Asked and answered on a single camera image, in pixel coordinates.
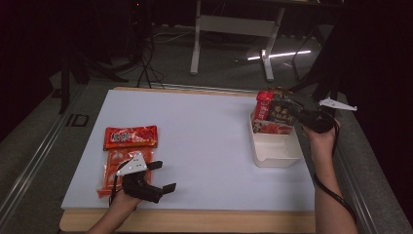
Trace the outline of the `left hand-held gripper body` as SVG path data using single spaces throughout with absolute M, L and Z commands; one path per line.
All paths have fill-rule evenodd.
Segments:
M 158 203 L 163 193 L 163 188 L 151 185 L 146 178 L 150 173 L 141 152 L 136 153 L 132 159 L 122 164 L 116 176 L 122 176 L 122 188 L 126 194 L 140 200 Z

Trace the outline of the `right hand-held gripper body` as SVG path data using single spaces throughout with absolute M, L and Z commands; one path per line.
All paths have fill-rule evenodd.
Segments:
M 356 106 L 350 106 L 329 97 L 319 102 L 318 110 L 303 109 L 307 118 L 299 122 L 319 134 L 325 133 L 333 127 L 335 117 L 330 113 L 330 110 L 335 109 L 357 111 Z

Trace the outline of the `red and black soup packet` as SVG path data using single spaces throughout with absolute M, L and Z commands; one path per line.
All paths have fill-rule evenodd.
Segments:
M 304 106 L 291 97 L 279 97 L 270 91 L 260 91 L 256 96 L 256 105 L 252 118 L 255 133 L 288 135 L 296 118 L 291 110 L 304 109 Z

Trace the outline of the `clear pack of orange sachets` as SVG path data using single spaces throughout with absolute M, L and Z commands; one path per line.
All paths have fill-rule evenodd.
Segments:
M 139 152 L 142 153 L 146 163 L 151 163 L 153 161 L 153 151 L 150 147 L 118 148 L 110 149 L 107 152 L 102 184 L 96 190 L 99 198 L 109 196 L 112 193 L 112 189 L 119 190 L 122 188 L 123 177 L 115 177 L 116 172 L 122 164 L 128 162 Z

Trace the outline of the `white divided plastic container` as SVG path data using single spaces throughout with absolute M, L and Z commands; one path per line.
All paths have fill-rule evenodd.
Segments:
M 260 168 L 287 168 L 303 158 L 296 131 L 288 135 L 255 133 L 252 129 L 254 111 L 249 115 L 249 134 L 255 165 Z

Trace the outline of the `person's right hand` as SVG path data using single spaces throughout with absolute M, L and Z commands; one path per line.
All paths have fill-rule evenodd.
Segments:
M 337 120 L 334 121 L 333 127 L 325 133 L 319 134 L 306 126 L 303 127 L 303 130 L 314 154 L 333 154 L 340 133 L 340 123 Z

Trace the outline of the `person's left hand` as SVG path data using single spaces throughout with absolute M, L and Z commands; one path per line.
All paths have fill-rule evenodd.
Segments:
M 119 190 L 115 194 L 115 198 L 113 199 L 111 206 L 119 212 L 133 212 L 140 203 L 140 199 L 126 194 L 124 190 Z

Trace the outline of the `orange-red seasoning packet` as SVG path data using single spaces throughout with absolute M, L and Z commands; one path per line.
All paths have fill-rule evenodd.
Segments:
M 156 126 L 113 128 L 107 127 L 104 133 L 103 149 L 123 147 L 156 147 L 158 128 Z

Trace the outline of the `black metal stand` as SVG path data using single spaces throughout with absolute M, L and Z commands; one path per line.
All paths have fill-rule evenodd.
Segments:
M 104 77 L 116 81 L 126 82 L 107 68 L 100 65 L 97 61 L 88 58 L 81 53 L 74 45 L 68 44 L 63 47 L 61 54 L 61 83 L 60 83 L 60 111 L 59 114 L 65 112 L 70 103 L 70 75 L 73 75 L 75 80 L 81 84 L 87 84 L 90 76 L 86 69 L 86 65 L 95 69 Z
M 288 90 L 296 93 L 317 85 L 312 94 L 313 101 L 321 101 L 327 97 L 336 100 L 340 77 L 348 65 L 345 59 L 346 49 L 342 41 L 342 36 L 345 34 L 344 27 L 341 23 L 319 24 L 315 27 L 314 34 L 318 36 L 322 45 L 319 55 L 304 76 L 304 80 Z M 330 113 L 335 117 L 335 110 L 330 110 Z

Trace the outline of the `white table cover sheet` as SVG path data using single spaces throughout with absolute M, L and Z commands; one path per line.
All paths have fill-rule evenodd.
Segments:
M 159 209 L 310 211 L 314 186 L 304 160 L 287 168 L 259 168 L 249 134 L 252 97 L 113 90 L 106 95 L 62 208 L 105 208 L 99 197 L 108 127 L 155 125 L 154 157 L 163 166 L 152 182 L 174 183 Z

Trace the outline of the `aluminium floor rail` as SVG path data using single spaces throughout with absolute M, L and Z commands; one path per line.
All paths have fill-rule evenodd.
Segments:
M 47 97 L 0 143 L 0 229 L 13 216 L 86 88 L 79 85 L 73 89 L 62 113 L 60 99 Z
M 353 209 L 357 216 L 357 225 L 361 229 L 361 234 L 378 234 L 377 228 L 372 219 L 370 210 L 364 200 L 364 196 L 358 186 L 357 178 L 354 175 L 353 166 L 350 162 L 350 155 L 346 152 L 342 135 L 339 136 L 336 147 L 336 160 L 340 168 L 341 177 L 347 187 L 348 197 L 351 199 Z

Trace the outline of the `white desk frame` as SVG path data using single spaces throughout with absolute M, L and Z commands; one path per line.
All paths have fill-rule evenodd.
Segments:
M 197 75 L 199 71 L 201 51 L 200 38 L 202 31 L 232 33 L 268 38 L 266 48 L 259 53 L 257 58 L 260 59 L 263 64 L 266 79 L 269 82 L 272 82 L 274 80 L 274 72 L 271 63 L 271 56 L 279 29 L 282 24 L 285 7 L 280 7 L 278 9 L 275 20 L 239 19 L 203 15 L 201 13 L 202 1 L 203 0 L 196 0 L 195 38 L 190 73 L 192 75 Z

